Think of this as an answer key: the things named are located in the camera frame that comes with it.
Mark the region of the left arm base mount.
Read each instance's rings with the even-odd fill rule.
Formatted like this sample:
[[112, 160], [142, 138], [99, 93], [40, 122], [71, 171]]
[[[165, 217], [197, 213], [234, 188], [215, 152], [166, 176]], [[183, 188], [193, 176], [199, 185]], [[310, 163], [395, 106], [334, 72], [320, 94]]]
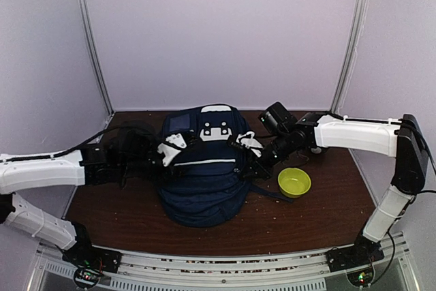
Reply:
[[73, 264], [73, 282], [79, 290], [94, 288], [105, 273], [117, 273], [122, 253], [96, 247], [87, 234], [76, 236], [76, 242], [69, 249], [59, 249], [63, 260]]

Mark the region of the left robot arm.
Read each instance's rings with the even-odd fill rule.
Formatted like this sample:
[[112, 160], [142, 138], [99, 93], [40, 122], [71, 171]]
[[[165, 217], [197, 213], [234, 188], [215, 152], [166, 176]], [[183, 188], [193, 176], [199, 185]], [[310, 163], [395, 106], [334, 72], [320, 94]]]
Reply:
[[118, 134], [107, 144], [97, 144], [90, 137], [58, 153], [1, 155], [1, 223], [71, 251], [83, 266], [94, 265], [98, 252], [84, 226], [54, 217], [18, 192], [62, 185], [124, 186], [131, 175], [160, 174], [188, 147], [181, 133], [162, 138], [146, 126], [133, 123], [114, 130]]

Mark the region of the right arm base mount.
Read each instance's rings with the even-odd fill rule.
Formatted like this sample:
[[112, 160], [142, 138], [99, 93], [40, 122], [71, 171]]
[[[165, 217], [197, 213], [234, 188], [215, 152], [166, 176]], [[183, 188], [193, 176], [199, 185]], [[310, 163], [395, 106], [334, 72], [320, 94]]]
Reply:
[[361, 233], [347, 247], [333, 247], [326, 252], [331, 273], [346, 271], [347, 280], [354, 287], [368, 288], [375, 281], [374, 262], [384, 259], [381, 243], [371, 241]]

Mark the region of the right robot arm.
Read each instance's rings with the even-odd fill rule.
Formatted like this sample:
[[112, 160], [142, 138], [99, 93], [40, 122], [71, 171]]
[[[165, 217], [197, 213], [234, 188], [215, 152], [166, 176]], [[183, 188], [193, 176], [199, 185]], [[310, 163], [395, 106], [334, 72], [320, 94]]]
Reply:
[[309, 112], [297, 119], [283, 104], [276, 102], [259, 115], [259, 120], [274, 140], [265, 147], [257, 147], [256, 137], [237, 139], [252, 152], [240, 174], [242, 179], [269, 179], [277, 163], [303, 148], [344, 148], [395, 158], [390, 186], [345, 254], [358, 265], [375, 254], [394, 222], [400, 219], [411, 201], [424, 192], [427, 166], [434, 163], [418, 122], [411, 114], [382, 121]]

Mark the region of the navy blue student backpack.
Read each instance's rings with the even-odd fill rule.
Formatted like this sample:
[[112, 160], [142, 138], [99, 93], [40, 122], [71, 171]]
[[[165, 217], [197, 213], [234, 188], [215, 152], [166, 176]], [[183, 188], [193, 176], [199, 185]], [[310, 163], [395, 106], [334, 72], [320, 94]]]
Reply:
[[177, 180], [161, 182], [157, 188], [166, 215], [176, 223], [206, 228], [222, 224], [239, 213], [249, 192], [286, 200], [279, 192], [270, 192], [243, 179], [249, 150], [230, 147], [231, 135], [252, 131], [235, 108], [225, 104], [180, 110], [163, 121], [161, 137], [181, 133], [186, 140], [193, 136], [196, 144], [179, 153], [171, 162], [183, 175]]

